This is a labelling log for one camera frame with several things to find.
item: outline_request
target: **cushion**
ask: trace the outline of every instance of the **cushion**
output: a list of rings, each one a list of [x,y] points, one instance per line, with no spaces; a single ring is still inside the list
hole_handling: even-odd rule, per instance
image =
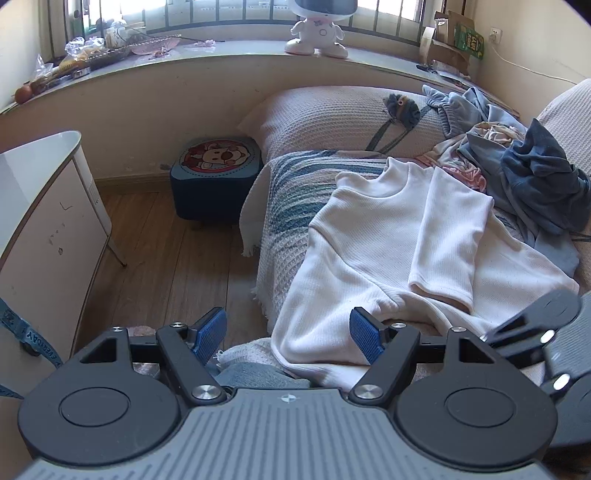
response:
[[[558,95],[538,116],[554,136],[569,162],[591,176],[591,79]],[[572,234],[581,256],[575,279],[581,292],[591,286],[591,222],[581,233]]]
[[[414,129],[390,122],[384,99],[391,93],[417,103],[421,120]],[[286,90],[258,105],[238,128],[261,147],[264,163],[286,153],[333,149],[414,158],[445,140],[439,116],[423,95],[374,87]]]
[[[206,222],[238,221],[244,199],[261,169],[251,138],[199,138],[170,169],[177,215]]]

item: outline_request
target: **white sweater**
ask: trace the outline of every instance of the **white sweater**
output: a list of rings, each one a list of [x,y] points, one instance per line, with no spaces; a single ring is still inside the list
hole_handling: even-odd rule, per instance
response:
[[[336,181],[271,336],[298,376],[345,390],[359,381],[368,363],[349,334],[354,307],[481,335],[555,288],[579,290],[509,234],[491,197],[440,168],[389,158],[377,179],[342,172]]]

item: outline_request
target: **green package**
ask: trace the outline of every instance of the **green package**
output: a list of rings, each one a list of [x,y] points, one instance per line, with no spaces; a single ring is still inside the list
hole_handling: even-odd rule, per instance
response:
[[[484,37],[473,28],[462,24],[456,25],[455,31],[456,48],[462,51],[469,51],[477,59],[484,56]]]

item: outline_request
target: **power outlet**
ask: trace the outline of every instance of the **power outlet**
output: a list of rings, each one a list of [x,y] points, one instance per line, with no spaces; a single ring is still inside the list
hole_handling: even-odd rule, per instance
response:
[[[491,42],[495,44],[501,43],[501,37],[503,36],[503,31],[500,28],[491,28]]]

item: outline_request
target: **curved wall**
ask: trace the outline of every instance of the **curved wall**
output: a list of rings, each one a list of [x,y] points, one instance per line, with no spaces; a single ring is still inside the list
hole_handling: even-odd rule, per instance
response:
[[[193,138],[238,135],[237,124],[265,98],[314,85],[420,93],[423,82],[318,57],[245,54],[172,60],[79,81],[0,115],[0,151],[76,129],[96,179],[158,174]]]

